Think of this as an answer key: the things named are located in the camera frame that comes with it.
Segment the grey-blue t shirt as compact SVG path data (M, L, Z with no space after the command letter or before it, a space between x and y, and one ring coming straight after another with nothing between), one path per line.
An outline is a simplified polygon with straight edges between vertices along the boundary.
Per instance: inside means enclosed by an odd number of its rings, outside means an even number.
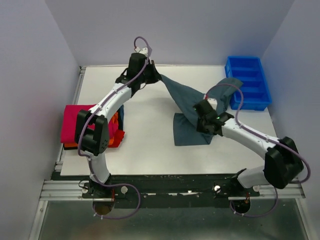
M205 134L197 131L198 114L193 106L199 103L205 96L204 93L178 83L165 75L162 75L164 83L171 98L178 106L180 113L173 117L173 139L174 145L178 147L208 145L213 139L212 134ZM237 88L242 87L243 82L234 77L226 77L218 82L208 92L208 96L217 100L217 113L225 112L230 105L232 95Z

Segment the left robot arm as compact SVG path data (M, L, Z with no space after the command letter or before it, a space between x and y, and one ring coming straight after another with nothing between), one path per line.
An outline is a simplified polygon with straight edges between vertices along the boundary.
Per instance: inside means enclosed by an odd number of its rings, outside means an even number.
M154 84L161 80L155 63L149 54L132 53L128 67L115 80L111 91L89 110L80 110L76 118L75 136L77 153L85 157L89 178L94 182L93 191L101 198L110 194L111 188L132 188L140 198L138 189L129 183L109 184L105 151L108 148L109 122L114 114L141 89L142 84Z

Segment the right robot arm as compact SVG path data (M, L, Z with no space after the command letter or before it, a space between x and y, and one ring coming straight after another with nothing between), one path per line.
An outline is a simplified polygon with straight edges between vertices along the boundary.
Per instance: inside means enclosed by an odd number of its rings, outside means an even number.
M295 142L289 137L278 139L255 131L230 113L218 114L215 102L214 98L207 98L193 106L198 116L196 130L234 140L264 160L260 167L238 171L224 190L230 195L241 196L254 186L272 185L284 189L292 183L304 169Z

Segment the folded blue t shirt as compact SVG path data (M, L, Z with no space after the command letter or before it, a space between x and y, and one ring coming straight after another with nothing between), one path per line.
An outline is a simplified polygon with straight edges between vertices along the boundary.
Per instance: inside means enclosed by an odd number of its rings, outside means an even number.
M122 105L118 111L118 129L123 131L124 130L124 116L125 116L125 111L124 111L124 105Z

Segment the blue plastic bin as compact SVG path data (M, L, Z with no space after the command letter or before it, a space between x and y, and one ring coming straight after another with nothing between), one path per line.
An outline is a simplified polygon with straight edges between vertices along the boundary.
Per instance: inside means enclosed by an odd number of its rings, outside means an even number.
M228 56L225 75L242 82L241 92L236 91L230 99L230 107L236 110L243 96L242 110L264 111L271 103L268 83L260 58L256 56Z

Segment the folded orange t shirt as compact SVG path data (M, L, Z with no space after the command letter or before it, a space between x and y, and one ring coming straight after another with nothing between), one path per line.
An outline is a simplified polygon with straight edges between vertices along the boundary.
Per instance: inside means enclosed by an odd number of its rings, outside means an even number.
M125 132L119 129L118 112L112 116L110 122L108 123L108 129L109 129L108 147L109 148L119 147L120 143L122 142L125 136Z

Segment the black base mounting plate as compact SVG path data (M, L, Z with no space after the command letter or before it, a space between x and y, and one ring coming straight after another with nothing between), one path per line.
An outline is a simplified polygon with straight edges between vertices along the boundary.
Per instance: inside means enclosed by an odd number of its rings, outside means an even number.
M51 179L74 183L80 200L118 209L228 208L232 199L248 209L250 199L260 195L238 186L233 174L112 175L106 186L87 176L62 176L57 171Z

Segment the folded magenta t shirt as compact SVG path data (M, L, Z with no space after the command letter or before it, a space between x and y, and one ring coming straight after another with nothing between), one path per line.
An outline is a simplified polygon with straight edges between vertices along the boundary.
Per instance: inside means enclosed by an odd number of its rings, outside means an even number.
M80 110L88 111L92 108L94 104L91 105L76 105L69 104L65 106L62 120L62 128L60 134L60 142L66 145L68 148L77 147L75 142L75 132L76 132L76 121L77 115Z

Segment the left table edge rail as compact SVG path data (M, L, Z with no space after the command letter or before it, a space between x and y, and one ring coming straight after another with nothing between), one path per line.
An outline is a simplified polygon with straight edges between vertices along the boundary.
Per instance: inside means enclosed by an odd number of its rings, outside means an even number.
M82 83L83 83L83 79L85 76L85 72L86 72L86 66L80 66L80 72L79 72L79 76L78 76L78 81L77 81L77 85L75 88L75 93L73 95L73 99L72 99L72 104L77 104L78 103L78 99L79 99L79 95L80 95L80 91L81 91L81 87L82 87ZM62 157L64 154L64 145L61 143L60 144L60 148L59 148L59 152L55 161L55 165L54 165L54 172L60 172L62 170L62 165L63 165L63 161L62 161Z

